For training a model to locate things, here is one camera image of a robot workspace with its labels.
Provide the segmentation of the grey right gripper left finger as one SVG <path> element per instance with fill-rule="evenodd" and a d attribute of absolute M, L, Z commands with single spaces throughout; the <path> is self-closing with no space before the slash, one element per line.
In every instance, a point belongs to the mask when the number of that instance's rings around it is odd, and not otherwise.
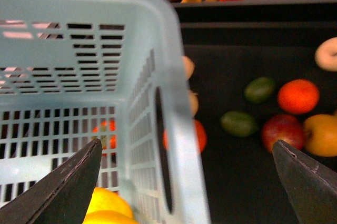
<path fill-rule="evenodd" d="M 102 144 L 94 139 L 1 207 L 1 223 L 82 223 L 96 186 Z"/>

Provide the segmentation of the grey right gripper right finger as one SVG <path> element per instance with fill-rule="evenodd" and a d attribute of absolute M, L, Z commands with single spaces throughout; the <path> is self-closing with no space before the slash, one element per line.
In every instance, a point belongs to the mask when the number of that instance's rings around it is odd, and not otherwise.
<path fill-rule="evenodd" d="M 336 172 L 282 140 L 273 159 L 299 223 L 336 223 Z"/>

